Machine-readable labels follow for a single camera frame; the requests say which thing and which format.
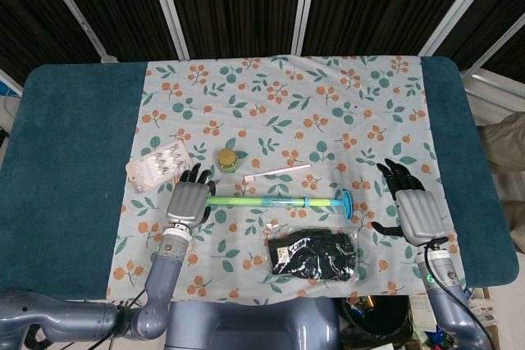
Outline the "grey black left robot hand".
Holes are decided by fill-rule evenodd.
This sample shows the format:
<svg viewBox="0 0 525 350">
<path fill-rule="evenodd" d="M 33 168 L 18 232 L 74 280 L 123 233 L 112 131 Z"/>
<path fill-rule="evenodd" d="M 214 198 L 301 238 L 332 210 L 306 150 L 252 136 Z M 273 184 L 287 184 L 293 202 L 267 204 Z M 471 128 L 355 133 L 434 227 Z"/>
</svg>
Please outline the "grey black left robot hand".
<svg viewBox="0 0 525 350">
<path fill-rule="evenodd" d="M 216 185 L 209 179 L 210 174 L 210 170 L 201 170 L 200 163 L 181 174 L 167 207 L 169 224 L 193 230 L 208 219 L 211 212 L 208 197 L 216 195 Z"/>
</svg>

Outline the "grey black right robot hand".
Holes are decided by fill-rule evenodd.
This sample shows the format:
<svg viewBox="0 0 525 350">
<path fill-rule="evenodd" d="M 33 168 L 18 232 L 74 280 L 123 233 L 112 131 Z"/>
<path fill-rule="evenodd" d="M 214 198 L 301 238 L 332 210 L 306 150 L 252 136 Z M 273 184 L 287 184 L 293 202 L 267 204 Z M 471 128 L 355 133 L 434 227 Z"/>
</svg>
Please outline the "grey black right robot hand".
<svg viewBox="0 0 525 350">
<path fill-rule="evenodd" d="M 415 247 L 441 245 L 448 240 L 445 226 L 430 191 L 409 170 L 391 159 L 377 163 L 395 203 L 399 218 L 396 227 L 385 227 L 372 221 L 372 228 L 385 236 L 403 237 Z"/>
</svg>

